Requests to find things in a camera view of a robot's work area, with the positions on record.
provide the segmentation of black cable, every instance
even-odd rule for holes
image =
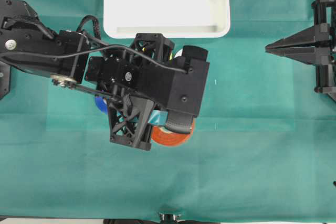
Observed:
[[[123,49],[126,50],[132,54],[136,54],[139,55],[140,57],[150,61],[151,63],[164,68],[164,69],[170,69],[176,72],[182,72],[182,73],[187,73],[186,70],[181,69],[181,68],[174,68],[174,67],[167,67],[166,65],[157,62],[156,60],[153,60],[151,57],[136,51],[132,48],[129,48],[127,46],[124,45],[117,45],[117,44],[112,44],[112,45],[108,45],[105,47],[100,47],[100,48],[95,48],[95,49],[91,49],[91,50],[86,50],[86,51],[81,51],[81,52],[75,52],[72,54],[67,54],[67,55],[46,55],[46,54],[40,54],[37,52],[26,52],[26,51],[9,51],[9,52],[2,52],[0,53],[0,58],[4,58],[4,57],[12,57],[12,56],[17,56],[17,55],[25,55],[25,56],[33,56],[33,57],[41,57],[41,58],[48,58],[48,59],[66,59],[66,58],[71,58],[71,57],[75,57],[75,56],[79,56],[79,55],[86,55],[86,54],[90,54],[92,52],[99,52],[99,51],[103,51],[103,50],[107,50],[107,49],[112,49],[112,48],[118,48],[118,49]]]
[[[109,46],[109,45],[110,45],[110,44],[106,43],[105,41],[102,41],[102,40],[100,40],[100,39],[97,39],[97,38],[92,37],[92,36],[91,36],[88,32],[86,32],[85,30],[83,31],[83,34],[84,34],[85,36],[87,36],[88,39],[93,40],[94,42],[96,42],[96,43],[98,43],[98,44],[100,44],[100,45],[103,45],[103,46]],[[129,52],[131,52],[131,53],[133,53],[133,54],[136,54],[136,55],[138,55],[138,56],[140,56],[140,57],[142,57],[142,58],[144,58],[144,59],[146,59],[146,60],[148,60],[148,61],[150,61],[150,62],[152,62],[152,63],[154,63],[154,64],[156,64],[156,65],[158,65],[158,66],[162,65],[162,64],[158,63],[156,60],[153,60],[151,57],[149,57],[149,56],[147,56],[147,55],[145,55],[145,54],[143,54],[143,53],[141,53],[141,52],[139,52],[139,51],[136,51],[136,50],[134,50],[134,49],[132,49],[132,48],[129,48],[129,47],[127,47],[127,48],[129,49]],[[187,73],[187,71],[185,71],[184,69],[181,69],[181,68],[171,68],[171,67],[167,67],[167,66],[165,66],[165,67],[163,67],[163,68],[166,68],[166,69],[172,69],[172,70],[174,70],[174,71],[179,71],[179,72]]]
[[[94,36],[97,39],[101,39],[100,28],[99,28],[99,20],[96,17],[92,16],[92,15],[87,15],[87,16],[85,16],[81,20],[81,22],[79,23],[79,25],[77,27],[76,32],[78,32],[78,33],[82,32],[83,25],[85,25],[85,23],[87,23],[90,20],[92,21],[92,25],[93,25],[93,34],[94,34]]]

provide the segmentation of green table cover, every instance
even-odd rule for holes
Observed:
[[[26,1],[55,30],[102,20],[103,0]],[[111,144],[92,96],[14,70],[0,102],[0,215],[336,222],[336,104],[313,92],[313,67],[264,53],[312,25],[312,1],[230,0],[228,35],[174,39],[211,63],[179,148]]]

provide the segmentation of white tray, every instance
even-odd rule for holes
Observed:
[[[229,0],[104,0],[104,29],[112,38],[221,37],[230,29]]]

